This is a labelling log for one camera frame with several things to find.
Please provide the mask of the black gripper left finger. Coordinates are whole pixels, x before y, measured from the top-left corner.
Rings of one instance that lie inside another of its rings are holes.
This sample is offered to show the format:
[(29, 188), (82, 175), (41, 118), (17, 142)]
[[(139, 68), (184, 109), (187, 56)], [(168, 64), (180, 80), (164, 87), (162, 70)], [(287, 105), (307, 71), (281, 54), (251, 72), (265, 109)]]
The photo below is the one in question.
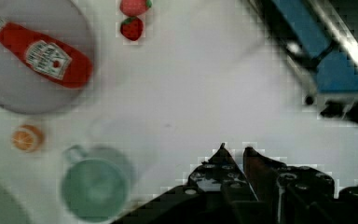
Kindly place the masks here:
[(188, 176), (186, 186), (206, 193), (234, 193), (234, 200), (258, 201), (245, 174), (222, 143), (207, 161)]

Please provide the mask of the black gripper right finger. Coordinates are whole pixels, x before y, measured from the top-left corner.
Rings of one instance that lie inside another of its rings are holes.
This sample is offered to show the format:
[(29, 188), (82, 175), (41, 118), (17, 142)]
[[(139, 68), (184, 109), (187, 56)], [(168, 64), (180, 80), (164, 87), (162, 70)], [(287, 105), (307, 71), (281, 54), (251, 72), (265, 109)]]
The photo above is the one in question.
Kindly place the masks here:
[(311, 224), (310, 206), (334, 200), (335, 182), (330, 175), (275, 161), (252, 147), (243, 152), (243, 171), (275, 224)]

